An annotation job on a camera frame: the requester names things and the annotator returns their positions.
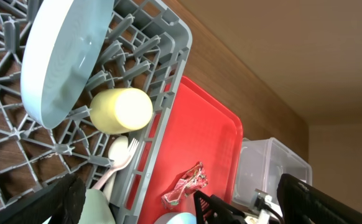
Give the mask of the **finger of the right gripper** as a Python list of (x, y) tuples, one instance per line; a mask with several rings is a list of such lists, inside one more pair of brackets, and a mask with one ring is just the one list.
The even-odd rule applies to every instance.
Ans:
[(197, 224), (246, 224), (244, 212), (216, 195), (208, 196), (198, 190), (193, 199)]

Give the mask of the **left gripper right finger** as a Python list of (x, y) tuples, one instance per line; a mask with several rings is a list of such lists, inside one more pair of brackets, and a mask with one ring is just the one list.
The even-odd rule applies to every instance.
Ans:
[(290, 174), (282, 174), (277, 200), (285, 224), (362, 224), (362, 213)]

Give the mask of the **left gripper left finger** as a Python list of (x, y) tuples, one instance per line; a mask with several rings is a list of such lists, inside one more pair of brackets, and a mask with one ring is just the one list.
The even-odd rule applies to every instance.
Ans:
[(0, 224), (78, 223), (86, 187), (76, 174), (67, 174), (35, 194), (0, 211)]

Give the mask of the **light green bowl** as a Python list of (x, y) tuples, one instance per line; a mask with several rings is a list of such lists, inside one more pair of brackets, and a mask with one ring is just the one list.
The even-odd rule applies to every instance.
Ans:
[(69, 192), (58, 208), (37, 223), (115, 224), (103, 193), (96, 189)]

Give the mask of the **small blue food bowl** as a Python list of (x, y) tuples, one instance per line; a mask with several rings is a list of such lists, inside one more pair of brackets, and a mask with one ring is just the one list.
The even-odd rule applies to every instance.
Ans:
[(171, 212), (159, 217), (154, 224), (197, 224), (197, 219), (188, 212)]

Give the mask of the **white plastic fork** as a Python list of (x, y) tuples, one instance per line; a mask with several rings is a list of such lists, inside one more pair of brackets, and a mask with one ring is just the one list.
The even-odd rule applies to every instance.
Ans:
[(138, 148), (139, 141), (135, 138), (132, 139), (130, 145), (127, 149), (123, 149), (119, 153), (119, 157), (114, 161), (114, 164), (109, 168), (96, 182), (93, 189), (100, 190), (102, 186), (108, 181), (108, 179), (117, 171), (124, 169), (132, 161), (132, 158), (135, 155), (135, 152)]

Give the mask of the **yellow plastic cup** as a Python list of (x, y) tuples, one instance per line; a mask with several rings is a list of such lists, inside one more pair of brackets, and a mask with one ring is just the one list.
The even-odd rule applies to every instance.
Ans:
[(90, 104), (90, 119), (105, 134), (142, 129), (152, 118), (149, 96), (138, 88), (115, 88), (99, 92)]

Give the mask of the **light blue plate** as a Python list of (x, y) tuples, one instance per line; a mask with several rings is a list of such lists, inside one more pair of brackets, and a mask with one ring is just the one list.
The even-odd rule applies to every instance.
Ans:
[(79, 99), (100, 54), (114, 0), (44, 0), (31, 27), (21, 68), (27, 114), (58, 126)]

